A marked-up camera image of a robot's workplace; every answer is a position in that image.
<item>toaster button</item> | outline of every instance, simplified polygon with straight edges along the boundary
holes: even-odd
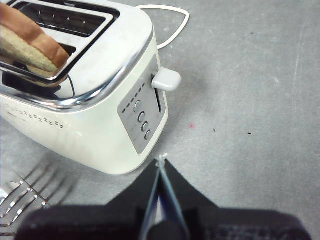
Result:
[[[135,113],[137,113],[137,112],[139,112],[140,108],[141,108],[141,101],[138,100],[138,101],[135,102],[135,104],[134,104],[134,106],[133,106],[133,111],[134,111]]]
[[[145,116],[146,116],[145,112],[142,111],[138,116],[138,122],[142,123],[145,120]]]
[[[142,127],[141,127],[141,131],[142,132],[145,132],[147,130],[149,126],[149,123],[147,121],[145,121],[143,124],[142,124]]]
[[[150,138],[150,136],[151,136],[151,131],[148,130],[148,131],[146,131],[146,133],[145,133],[145,135],[144,135],[144,139],[145,139],[145,140],[148,140],[148,139]]]

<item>lever slot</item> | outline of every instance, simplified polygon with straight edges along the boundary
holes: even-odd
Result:
[[[160,97],[159,97],[159,90],[155,88],[154,91],[155,91],[156,101],[159,107],[159,113],[161,113],[162,109],[161,109],[161,103],[160,103]]]

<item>toaster lever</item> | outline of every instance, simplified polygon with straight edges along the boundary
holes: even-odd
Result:
[[[159,71],[154,74],[151,86],[154,89],[172,92],[178,88],[181,82],[181,76],[178,72],[161,67]]]

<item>bread slice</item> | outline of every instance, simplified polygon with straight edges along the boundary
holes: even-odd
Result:
[[[0,25],[2,56],[49,73],[57,72],[69,58],[34,21],[3,3],[0,3]]]

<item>white toaster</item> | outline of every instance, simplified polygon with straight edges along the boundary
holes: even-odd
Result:
[[[161,67],[148,15],[105,0],[14,0],[10,6],[70,58],[50,78],[0,62],[1,116],[48,149],[104,173],[138,168],[168,119],[164,91],[181,80]]]

